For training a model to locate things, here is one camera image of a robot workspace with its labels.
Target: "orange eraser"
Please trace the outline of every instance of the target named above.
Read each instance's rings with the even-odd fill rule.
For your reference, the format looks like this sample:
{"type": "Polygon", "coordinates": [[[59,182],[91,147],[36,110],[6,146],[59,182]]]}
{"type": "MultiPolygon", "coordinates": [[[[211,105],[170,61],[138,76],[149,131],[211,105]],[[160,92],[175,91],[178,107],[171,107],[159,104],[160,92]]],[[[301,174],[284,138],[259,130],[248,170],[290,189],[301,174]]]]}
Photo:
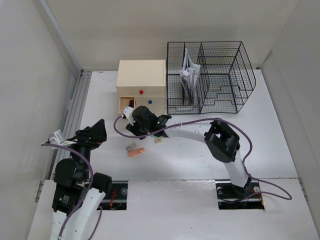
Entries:
{"type": "Polygon", "coordinates": [[[134,149],[134,150],[128,151],[128,156],[134,157],[136,155],[142,154],[144,151],[145,151],[145,149],[143,147],[138,148],[138,149],[134,149]]]}

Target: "gray wall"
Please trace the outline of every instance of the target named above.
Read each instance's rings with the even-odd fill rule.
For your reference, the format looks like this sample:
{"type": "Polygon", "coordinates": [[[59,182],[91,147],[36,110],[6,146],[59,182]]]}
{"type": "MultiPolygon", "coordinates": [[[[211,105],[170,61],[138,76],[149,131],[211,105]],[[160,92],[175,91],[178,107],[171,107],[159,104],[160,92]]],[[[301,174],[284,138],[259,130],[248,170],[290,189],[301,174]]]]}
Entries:
{"type": "Polygon", "coordinates": [[[243,41],[260,67],[299,0],[47,0],[84,68],[165,59],[167,42],[243,41]]]}
{"type": "Polygon", "coordinates": [[[0,233],[22,240],[72,76],[32,0],[0,0],[0,33],[0,233]]]}
{"type": "Polygon", "coordinates": [[[262,66],[320,232],[320,1],[301,0],[262,66]]]}

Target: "small cabinet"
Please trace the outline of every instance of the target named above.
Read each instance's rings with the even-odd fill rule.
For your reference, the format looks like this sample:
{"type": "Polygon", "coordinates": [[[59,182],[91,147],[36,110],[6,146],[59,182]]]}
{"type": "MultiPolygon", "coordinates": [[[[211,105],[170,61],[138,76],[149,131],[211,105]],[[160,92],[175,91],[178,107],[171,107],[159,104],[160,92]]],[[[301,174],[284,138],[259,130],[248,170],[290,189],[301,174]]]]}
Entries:
{"type": "Polygon", "coordinates": [[[166,61],[121,60],[116,89],[120,97],[119,113],[133,102],[134,108],[146,106],[156,115],[165,114],[166,61]]]}

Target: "black wire rack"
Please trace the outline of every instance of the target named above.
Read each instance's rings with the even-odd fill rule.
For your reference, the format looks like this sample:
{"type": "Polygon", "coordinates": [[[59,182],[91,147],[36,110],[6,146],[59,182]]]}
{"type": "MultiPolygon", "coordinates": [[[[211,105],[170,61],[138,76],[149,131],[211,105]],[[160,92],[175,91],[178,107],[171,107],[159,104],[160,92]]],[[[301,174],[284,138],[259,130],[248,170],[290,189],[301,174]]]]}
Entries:
{"type": "Polygon", "coordinates": [[[168,42],[168,114],[238,113],[256,86],[242,41],[168,42]],[[185,49],[199,64],[196,91],[188,97],[181,83],[185,49]]]}

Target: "white table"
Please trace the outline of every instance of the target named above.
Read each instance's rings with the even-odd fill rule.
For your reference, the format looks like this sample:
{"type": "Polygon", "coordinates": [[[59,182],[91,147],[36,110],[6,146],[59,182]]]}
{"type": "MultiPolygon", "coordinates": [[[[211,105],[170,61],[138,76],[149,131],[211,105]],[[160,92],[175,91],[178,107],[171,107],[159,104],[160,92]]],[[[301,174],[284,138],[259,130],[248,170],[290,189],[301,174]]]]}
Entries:
{"type": "MultiPolygon", "coordinates": [[[[229,179],[225,166],[215,160],[208,147],[200,142],[181,138],[144,140],[125,138],[113,129],[118,114],[119,98],[116,90],[117,71],[93,72],[85,102],[80,129],[105,120],[107,142],[91,153],[94,171],[112,176],[114,180],[192,180],[229,179]],[[136,142],[145,152],[137,157],[127,156],[125,147],[136,142]]],[[[228,120],[242,128],[252,139],[253,151],[246,165],[259,178],[297,178],[278,117],[260,70],[255,70],[256,87],[238,114],[179,115],[182,120],[208,116],[228,120]]],[[[118,129],[125,130],[128,122],[121,119],[118,129]]],[[[240,136],[240,152],[249,149],[240,136]]]]}
{"type": "MultiPolygon", "coordinates": [[[[256,177],[270,178],[288,190],[293,200],[263,195],[265,210],[219,210],[215,181],[210,179],[229,176],[208,147],[181,138],[167,138],[156,144],[152,137],[141,141],[119,136],[113,130],[119,103],[117,72],[94,72],[81,129],[103,118],[108,140],[92,151],[91,164],[94,171],[114,180],[129,180],[129,184],[127,210],[103,211],[93,240],[319,239],[263,76],[259,70],[254,72],[256,88],[242,110],[211,116],[224,118],[247,132],[254,144],[248,170],[256,177]],[[129,158],[125,146],[132,141],[144,147],[145,153],[129,158]]],[[[184,115],[181,119],[202,117],[184,115]]],[[[121,120],[118,128],[126,132],[125,125],[126,121],[121,120]]],[[[244,156],[248,150],[244,137],[240,144],[244,156]]],[[[262,191],[283,194],[267,184],[261,183],[260,187],[262,191]]],[[[28,240],[49,238],[54,192],[55,183],[45,181],[28,240]]]]}

